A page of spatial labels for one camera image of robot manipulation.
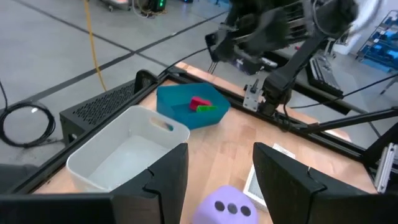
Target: purple cube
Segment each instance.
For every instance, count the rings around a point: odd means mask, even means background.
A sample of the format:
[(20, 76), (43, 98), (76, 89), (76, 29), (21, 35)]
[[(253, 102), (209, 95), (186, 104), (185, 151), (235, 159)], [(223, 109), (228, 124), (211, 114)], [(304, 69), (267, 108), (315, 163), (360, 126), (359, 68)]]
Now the purple cube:
[(193, 215), (193, 224), (258, 223), (257, 210), (238, 189), (222, 186), (207, 196)]

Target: wooden table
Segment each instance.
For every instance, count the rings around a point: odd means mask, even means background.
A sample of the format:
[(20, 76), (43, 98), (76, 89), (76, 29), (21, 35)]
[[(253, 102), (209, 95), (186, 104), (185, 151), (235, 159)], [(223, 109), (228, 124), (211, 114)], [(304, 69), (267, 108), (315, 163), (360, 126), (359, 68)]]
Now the wooden table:
[[(218, 77), (200, 71), (184, 63), (178, 64), (204, 80), (244, 95), (244, 91)], [(164, 85), (176, 85), (166, 81)], [(151, 93), (142, 106), (155, 109), (156, 94)], [(304, 114), (288, 109), (289, 116), (306, 123), (316, 122)], [(349, 139), (344, 132), (333, 130), (330, 133)], [(207, 128), (191, 131), (188, 140), (189, 170), (188, 185), (181, 216), (181, 223), (190, 223), (197, 206), (210, 193), (222, 185), (232, 185), (243, 190), (252, 166), (254, 142), (269, 146), (274, 143), (296, 155), (296, 160), (313, 167), (338, 180), (361, 190), (376, 193), (373, 183), (363, 165), (345, 156), (325, 149), (315, 143), (291, 133), (283, 133), (276, 126), (231, 108), (221, 122)], [(69, 173), (64, 168), (35, 194), (78, 193)], [(260, 223), (272, 223), (268, 213), (259, 211)]]

